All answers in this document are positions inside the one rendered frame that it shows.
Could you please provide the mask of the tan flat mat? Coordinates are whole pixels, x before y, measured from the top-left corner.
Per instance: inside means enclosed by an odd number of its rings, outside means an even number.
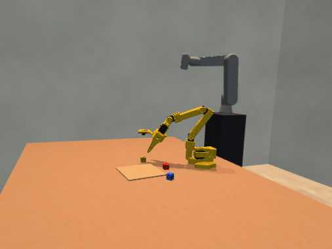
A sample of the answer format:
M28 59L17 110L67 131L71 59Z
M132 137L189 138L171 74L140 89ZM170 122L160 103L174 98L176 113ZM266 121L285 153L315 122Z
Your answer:
M128 181L166 176L166 173L152 164L138 164L116 168Z

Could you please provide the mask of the blue die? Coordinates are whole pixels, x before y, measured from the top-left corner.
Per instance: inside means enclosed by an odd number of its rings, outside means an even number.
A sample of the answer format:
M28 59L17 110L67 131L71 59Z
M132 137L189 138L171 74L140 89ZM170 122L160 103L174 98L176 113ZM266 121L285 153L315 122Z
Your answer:
M167 180L173 180L174 179L174 173L171 173L171 172L167 173L166 179Z

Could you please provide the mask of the red die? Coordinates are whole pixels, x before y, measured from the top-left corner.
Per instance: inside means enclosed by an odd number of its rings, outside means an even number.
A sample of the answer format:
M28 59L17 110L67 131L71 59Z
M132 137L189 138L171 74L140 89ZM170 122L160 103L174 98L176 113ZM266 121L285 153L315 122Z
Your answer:
M164 170L169 170L169 164L168 163L163 163L163 169Z

